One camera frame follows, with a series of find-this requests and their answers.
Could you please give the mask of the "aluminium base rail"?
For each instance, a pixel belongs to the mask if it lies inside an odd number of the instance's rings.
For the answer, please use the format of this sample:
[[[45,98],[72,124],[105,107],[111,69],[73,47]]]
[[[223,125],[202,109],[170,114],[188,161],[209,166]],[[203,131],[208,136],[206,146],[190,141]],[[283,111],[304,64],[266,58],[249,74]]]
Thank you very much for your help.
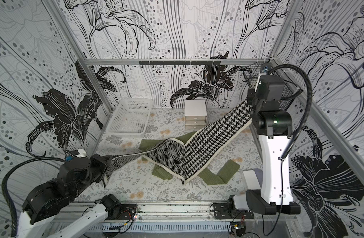
[[[214,211],[212,202],[135,202],[137,208],[132,214],[141,222],[203,222],[231,221],[234,217]],[[73,222],[86,215],[94,207],[93,202],[73,202],[61,209],[55,221]]]

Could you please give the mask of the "black white patterned knit scarf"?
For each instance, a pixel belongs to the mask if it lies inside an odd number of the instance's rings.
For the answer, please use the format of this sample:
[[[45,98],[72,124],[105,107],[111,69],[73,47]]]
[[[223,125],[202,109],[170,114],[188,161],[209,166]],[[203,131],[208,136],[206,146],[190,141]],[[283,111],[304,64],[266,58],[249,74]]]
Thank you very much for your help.
[[[103,178],[107,185],[112,174],[124,165],[147,159],[186,184],[198,176],[217,154],[251,124],[251,106],[243,101],[219,120],[195,132],[187,142],[168,138],[139,153],[114,155]]]

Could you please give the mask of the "small black electronics box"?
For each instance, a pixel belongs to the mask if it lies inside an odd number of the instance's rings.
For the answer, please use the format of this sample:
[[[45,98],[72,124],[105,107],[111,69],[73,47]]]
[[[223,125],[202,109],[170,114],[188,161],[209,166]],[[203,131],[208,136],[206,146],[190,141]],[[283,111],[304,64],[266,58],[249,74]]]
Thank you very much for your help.
[[[231,223],[230,224],[230,235],[233,235],[235,237],[242,237],[246,232],[246,228],[241,223]]]

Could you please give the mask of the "white small drawer box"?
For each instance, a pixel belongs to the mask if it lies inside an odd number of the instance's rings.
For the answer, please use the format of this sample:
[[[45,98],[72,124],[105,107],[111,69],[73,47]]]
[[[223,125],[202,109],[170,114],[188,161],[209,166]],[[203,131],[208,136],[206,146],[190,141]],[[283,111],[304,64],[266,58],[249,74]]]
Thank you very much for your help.
[[[205,127],[207,122],[206,101],[194,99],[184,101],[185,129],[199,130]]]

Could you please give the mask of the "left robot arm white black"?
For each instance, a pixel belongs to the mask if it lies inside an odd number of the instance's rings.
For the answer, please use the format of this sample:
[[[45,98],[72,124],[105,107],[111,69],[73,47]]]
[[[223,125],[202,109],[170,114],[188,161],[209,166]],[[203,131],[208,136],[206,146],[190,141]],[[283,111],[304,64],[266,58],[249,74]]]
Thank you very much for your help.
[[[44,233],[59,214],[92,183],[103,180],[112,156],[76,157],[60,166],[56,178],[35,187],[24,202],[17,238],[43,238]],[[117,218],[120,202],[112,194],[104,196],[85,215],[52,235],[53,238],[78,238],[92,226],[107,218]]]

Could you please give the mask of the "white plastic perforated basket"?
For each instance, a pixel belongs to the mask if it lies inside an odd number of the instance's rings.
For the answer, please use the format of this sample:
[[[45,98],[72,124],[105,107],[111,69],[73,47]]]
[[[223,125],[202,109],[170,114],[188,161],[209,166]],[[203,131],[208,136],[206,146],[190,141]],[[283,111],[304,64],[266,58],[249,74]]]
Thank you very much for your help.
[[[152,106],[151,99],[122,99],[112,113],[105,133],[121,138],[143,138]]]

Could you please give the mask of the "green knit scarf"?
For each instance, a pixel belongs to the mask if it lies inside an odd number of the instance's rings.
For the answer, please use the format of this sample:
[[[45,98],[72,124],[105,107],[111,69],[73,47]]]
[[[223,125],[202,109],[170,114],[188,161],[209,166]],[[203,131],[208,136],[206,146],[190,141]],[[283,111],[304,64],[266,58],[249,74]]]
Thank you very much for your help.
[[[156,146],[162,141],[163,140],[143,139],[141,140],[139,149],[141,151],[149,150],[151,147]],[[214,174],[208,168],[205,168],[198,174],[198,176],[207,185],[223,185],[227,184],[239,169],[240,165],[238,163],[233,160],[228,160],[217,174]],[[169,172],[158,165],[154,166],[152,175],[163,180],[170,180],[173,177]]]

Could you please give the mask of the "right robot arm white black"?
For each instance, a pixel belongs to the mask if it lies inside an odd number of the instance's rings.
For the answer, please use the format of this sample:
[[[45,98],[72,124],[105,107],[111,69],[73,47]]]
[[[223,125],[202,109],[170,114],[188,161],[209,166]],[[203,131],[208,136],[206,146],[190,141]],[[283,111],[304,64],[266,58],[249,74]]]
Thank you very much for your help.
[[[292,118],[279,108],[284,87],[281,77],[260,74],[255,88],[248,91],[252,125],[261,148],[262,174],[244,171],[246,193],[228,199],[228,207],[233,211],[261,215],[301,213],[290,188],[288,158],[283,157],[293,137]]]

